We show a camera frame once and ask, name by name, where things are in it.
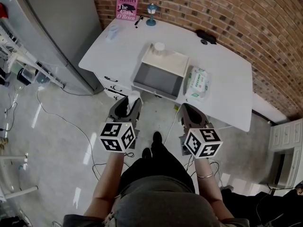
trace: tabletop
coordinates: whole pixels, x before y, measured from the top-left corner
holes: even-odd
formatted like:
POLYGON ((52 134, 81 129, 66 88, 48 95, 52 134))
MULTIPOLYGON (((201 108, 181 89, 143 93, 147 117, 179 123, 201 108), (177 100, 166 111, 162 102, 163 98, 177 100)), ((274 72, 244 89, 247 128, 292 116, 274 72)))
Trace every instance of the tabletop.
POLYGON ((79 66, 100 77, 115 70, 123 84, 133 86, 134 71, 141 64, 147 47, 150 43, 164 43, 166 49, 188 56, 189 65, 211 75, 203 102, 187 99, 180 90, 176 103, 187 102, 206 115, 249 131, 253 93, 251 64, 220 44, 203 45, 192 31, 158 20, 155 26, 147 26, 146 19, 138 28, 133 21, 114 19, 111 25, 119 27, 116 37, 112 41, 106 39, 108 26, 79 66))

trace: book cover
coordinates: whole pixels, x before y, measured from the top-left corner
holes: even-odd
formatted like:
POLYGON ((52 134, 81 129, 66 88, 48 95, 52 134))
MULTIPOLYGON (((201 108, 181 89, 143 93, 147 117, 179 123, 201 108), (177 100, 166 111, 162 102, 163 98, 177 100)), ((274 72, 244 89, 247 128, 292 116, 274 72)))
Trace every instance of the book cover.
POLYGON ((134 21, 137 14, 138 0, 117 0, 116 18, 134 21))

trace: black shoe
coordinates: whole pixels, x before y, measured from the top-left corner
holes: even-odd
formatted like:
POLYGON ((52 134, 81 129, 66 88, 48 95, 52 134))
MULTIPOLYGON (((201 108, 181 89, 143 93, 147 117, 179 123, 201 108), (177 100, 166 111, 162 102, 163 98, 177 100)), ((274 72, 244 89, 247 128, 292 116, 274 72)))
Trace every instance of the black shoe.
POLYGON ((156 132, 153 134, 152 141, 153 141, 153 142, 162 143, 162 136, 161 136, 161 133, 160 133, 159 131, 156 131, 156 132))
POLYGON ((145 148, 142 152, 142 158, 143 159, 151 159, 152 158, 152 153, 149 148, 145 148))

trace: table lamp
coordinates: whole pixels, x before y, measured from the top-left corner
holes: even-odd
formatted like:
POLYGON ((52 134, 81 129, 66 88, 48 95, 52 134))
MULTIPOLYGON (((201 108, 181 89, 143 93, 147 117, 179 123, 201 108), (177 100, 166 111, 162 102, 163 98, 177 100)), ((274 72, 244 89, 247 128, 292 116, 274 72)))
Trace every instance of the table lamp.
POLYGON ((153 15, 156 13, 158 6, 155 4, 147 5, 147 12, 151 15, 151 18, 146 21, 148 26, 156 25, 156 20, 153 19, 153 15))

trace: black drawer handle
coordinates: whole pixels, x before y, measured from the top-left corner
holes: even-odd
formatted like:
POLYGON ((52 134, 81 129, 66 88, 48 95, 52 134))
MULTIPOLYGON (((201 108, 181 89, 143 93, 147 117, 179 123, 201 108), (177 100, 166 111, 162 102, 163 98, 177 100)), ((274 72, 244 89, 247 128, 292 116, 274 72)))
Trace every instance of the black drawer handle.
POLYGON ((115 86, 110 86, 110 88, 113 89, 113 90, 115 90, 115 91, 117 91, 117 92, 122 92, 122 90, 115 89, 115 86))
POLYGON ((111 80, 110 78, 108 77, 104 77, 106 80, 109 80, 109 81, 113 81, 113 82, 118 82, 118 80, 111 80))

